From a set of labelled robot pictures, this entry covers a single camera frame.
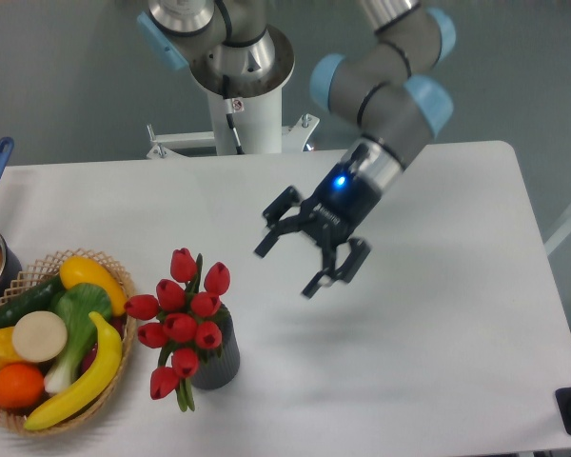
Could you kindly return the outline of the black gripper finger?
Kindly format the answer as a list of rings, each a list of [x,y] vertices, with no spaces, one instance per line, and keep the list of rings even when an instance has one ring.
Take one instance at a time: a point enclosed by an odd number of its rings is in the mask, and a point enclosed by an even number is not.
[[[303,209],[302,195],[294,187],[289,186],[270,203],[263,211],[266,219],[267,233],[261,243],[254,249],[254,253],[264,258],[274,247],[281,235],[299,232],[304,226],[314,220],[310,209]],[[298,214],[283,219],[283,216],[295,207],[300,208]]]
[[[350,238],[345,243],[349,247],[349,253],[338,267],[336,265],[338,245],[334,245],[329,238],[321,242],[322,267],[304,287],[302,291],[304,297],[310,299],[320,288],[329,287],[334,282],[342,281],[348,284],[352,281],[368,257],[371,246],[364,238]]]

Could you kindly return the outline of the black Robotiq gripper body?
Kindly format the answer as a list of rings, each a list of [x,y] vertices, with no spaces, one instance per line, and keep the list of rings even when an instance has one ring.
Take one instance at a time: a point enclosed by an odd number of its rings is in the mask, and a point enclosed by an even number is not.
[[[352,168],[351,161],[339,162],[302,202],[300,229],[320,247],[323,229],[327,227],[328,245],[336,249],[350,238],[381,196]]]

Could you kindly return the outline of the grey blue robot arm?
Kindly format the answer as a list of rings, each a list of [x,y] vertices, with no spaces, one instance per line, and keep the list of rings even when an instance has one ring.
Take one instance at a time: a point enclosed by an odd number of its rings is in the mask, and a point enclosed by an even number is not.
[[[265,210],[265,256],[301,232],[322,265],[305,296],[353,279],[370,252],[354,230],[448,122],[453,103],[427,76],[456,42],[452,20],[418,1],[363,1],[376,37],[363,58],[329,54],[311,74],[314,102],[360,130],[313,193],[285,189]],[[148,44],[172,69],[187,68],[206,92],[221,155],[282,149],[282,89],[294,69],[287,37],[266,19],[263,1],[151,1],[137,19]]]

